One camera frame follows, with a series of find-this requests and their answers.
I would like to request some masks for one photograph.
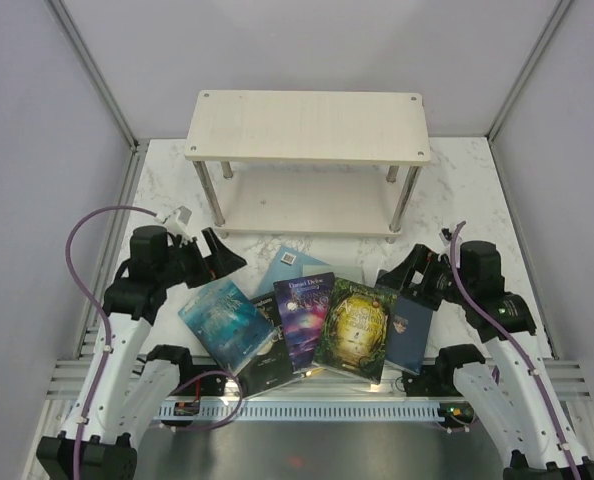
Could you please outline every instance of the light blue perforated rail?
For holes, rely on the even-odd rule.
[[[164,402],[156,420],[216,422],[230,415],[236,405],[235,402],[225,405],[218,398],[202,399],[199,412],[190,416],[176,409],[175,404],[172,400]],[[236,419],[273,422],[438,422],[444,418],[439,415],[438,402],[285,402],[255,399],[242,406]]]

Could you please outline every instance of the shelf leg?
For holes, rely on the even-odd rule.
[[[221,170],[224,172],[224,178],[233,178],[233,169],[230,168],[230,162],[220,162]]]
[[[386,181],[390,183],[395,183],[397,181],[397,172],[399,172],[399,167],[392,166],[388,169],[388,175],[386,176]]]
[[[401,222],[404,218],[404,212],[406,212],[406,208],[410,203],[410,197],[413,194],[415,184],[417,183],[417,179],[419,178],[419,172],[421,172],[421,167],[410,167],[408,169],[408,173],[406,174],[406,180],[404,181],[404,188],[402,189],[401,195],[399,196],[397,207],[395,207],[393,221],[390,222],[390,231],[393,233],[397,233],[401,230]]]
[[[206,194],[206,199],[208,200],[208,205],[210,206],[210,211],[213,214],[213,221],[215,222],[216,226],[221,227],[224,225],[224,223],[226,223],[226,220],[224,219],[224,214],[221,213],[221,207],[217,201],[217,194],[215,193],[213,182],[210,180],[208,168],[206,168],[206,164],[204,162],[200,161],[194,161],[193,165],[195,165],[195,170],[197,170],[197,176],[199,177],[201,186],[204,188],[204,193]]]

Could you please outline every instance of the white marble tabletop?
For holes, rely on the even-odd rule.
[[[546,333],[535,305],[526,268],[519,250],[517,237],[510,220],[508,207],[501,190],[493,159],[484,138],[432,138],[432,161],[424,167],[403,221],[402,235],[393,245],[381,238],[331,238],[285,235],[230,235],[224,243],[244,257],[248,266],[235,272],[231,278],[246,294],[253,295],[275,253],[282,244],[335,265],[361,265],[366,283],[375,282],[380,268],[391,269],[410,252],[415,243],[423,243],[433,250],[442,249],[440,229],[466,220],[462,231],[464,240],[487,240],[495,243],[502,257],[502,271],[506,289],[524,297],[537,323],[537,336],[542,356],[552,357]],[[183,155],[184,140],[153,140],[146,155],[145,165],[134,199],[134,205],[156,212],[167,212],[185,205],[193,212],[190,225],[201,237],[203,228],[212,226],[212,218],[204,192],[192,163]],[[219,197],[219,186],[228,180],[221,174],[218,163],[207,163]],[[233,164],[238,169],[277,168],[291,171],[342,171],[352,174],[357,167],[345,165],[322,166],[255,166]],[[385,167],[380,168],[386,178]],[[401,184],[405,171],[399,173]],[[128,255],[128,240],[134,228],[152,223],[140,213],[131,213],[124,237],[120,261]],[[185,286],[169,290],[168,301],[160,309],[150,336],[142,347],[149,352],[160,343],[183,345],[193,355],[206,352],[194,335],[178,317],[179,309],[196,294]],[[465,320],[463,311],[442,304],[433,317],[426,357],[435,357],[440,348],[461,343],[478,345],[485,355],[479,337]]]

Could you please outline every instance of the pile of books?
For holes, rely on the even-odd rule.
[[[363,284],[361,267],[337,267],[281,247],[248,299],[228,278],[179,311],[244,397],[326,368],[378,384],[385,363],[418,374],[432,310]]]

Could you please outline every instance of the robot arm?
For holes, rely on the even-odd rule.
[[[444,231],[444,235],[451,239],[450,232]],[[410,255],[377,283],[433,310],[445,300],[466,311],[466,320],[477,330],[499,368],[508,396],[493,381],[474,345],[440,350],[435,372],[442,386],[455,388],[477,412],[506,465],[504,480],[594,480],[594,462],[570,427],[544,368],[530,310],[523,298],[504,290],[499,252],[493,244],[481,241],[465,242],[460,250],[461,287],[511,339],[466,301],[453,274],[457,269],[451,268],[448,258],[424,245],[415,245]],[[558,435],[552,417],[563,435]]]
[[[130,258],[119,267],[104,294],[110,344],[108,332],[101,329],[74,408],[60,434],[43,437],[37,448],[37,458],[51,479],[73,478],[75,439],[82,425],[80,477],[132,479],[137,448],[157,409],[175,388],[197,373],[187,348],[160,345],[148,355],[139,381],[126,396],[135,361],[166,301],[166,290],[181,283],[197,287],[246,265],[210,228],[202,231],[211,252],[204,258],[196,238],[187,232],[189,219],[190,211],[181,207],[158,218],[164,226],[134,230]],[[94,396],[84,416],[91,390]]]

